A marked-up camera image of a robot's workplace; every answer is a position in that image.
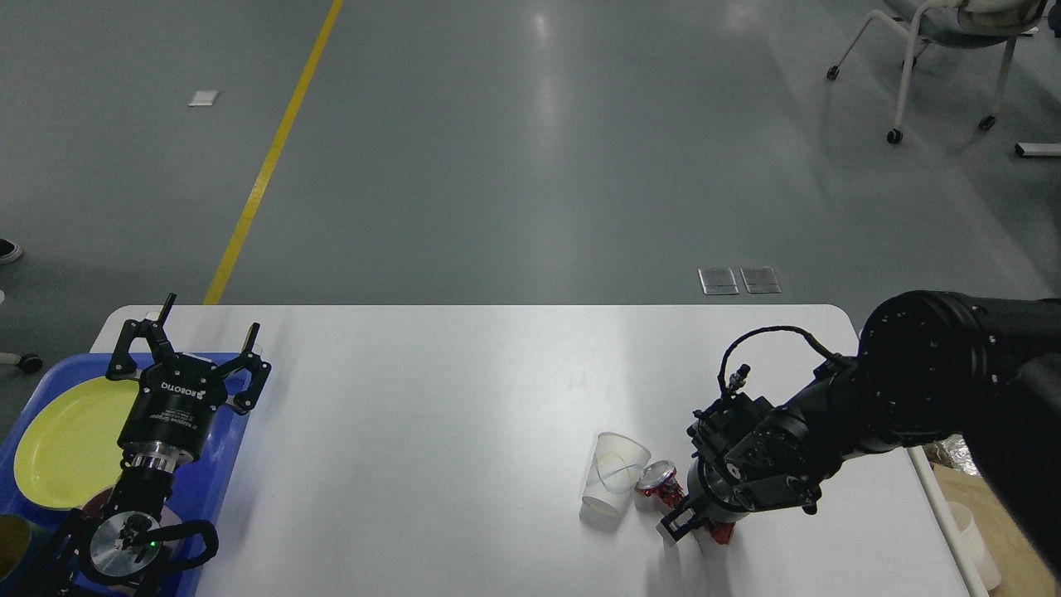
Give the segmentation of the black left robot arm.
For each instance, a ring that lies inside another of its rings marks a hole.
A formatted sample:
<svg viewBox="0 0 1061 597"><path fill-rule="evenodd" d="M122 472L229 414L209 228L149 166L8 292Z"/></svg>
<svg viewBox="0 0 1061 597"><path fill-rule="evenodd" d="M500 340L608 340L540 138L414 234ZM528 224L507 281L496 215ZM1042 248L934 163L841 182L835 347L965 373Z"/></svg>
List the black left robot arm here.
<svg viewBox="0 0 1061 597"><path fill-rule="evenodd" d="M29 554L12 596L102 596L111 587L156 596L167 578L197 570L218 555L210 519L166 525L163 511L182 466L207 454L219 414L251 412L273 368L255 349L258 323L226 362L176 351L164 330L175 302L170 294L155 318L122 324L104 371L107 381L136 386L116 439L120 473L109 497L95 512L68 511Z"/></svg>

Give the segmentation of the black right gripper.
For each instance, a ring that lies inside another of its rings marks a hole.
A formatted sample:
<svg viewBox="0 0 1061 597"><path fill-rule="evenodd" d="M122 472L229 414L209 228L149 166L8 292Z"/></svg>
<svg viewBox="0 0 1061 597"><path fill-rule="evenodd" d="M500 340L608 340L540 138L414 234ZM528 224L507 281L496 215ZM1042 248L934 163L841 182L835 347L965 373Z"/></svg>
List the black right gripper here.
<svg viewBox="0 0 1061 597"><path fill-rule="evenodd" d="M707 521L735 524L753 513L736 497L743 481L730 475L725 467L723 469L721 473L717 472L702 460L690 466L688 502L678 502L656 525L666 546L675 546L686 535L705 529Z"/></svg>

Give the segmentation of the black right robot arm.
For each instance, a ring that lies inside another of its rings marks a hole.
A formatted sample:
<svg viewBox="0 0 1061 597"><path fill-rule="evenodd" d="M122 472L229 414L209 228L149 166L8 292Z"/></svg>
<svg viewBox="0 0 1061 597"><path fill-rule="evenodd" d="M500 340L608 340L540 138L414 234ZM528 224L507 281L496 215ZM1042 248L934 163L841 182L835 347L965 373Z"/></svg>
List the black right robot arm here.
<svg viewBox="0 0 1061 597"><path fill-rule="evenodd" d="M1053 575L1059 574L1057 298L978 298L917 289L881 303L853 356L786 326L822 356L781 405L751 398L724 352L719 398L693 414L688 493L661 519L679 541L751 513L817 512L823 481L849 460L959 434L971 458Z"/></svg>

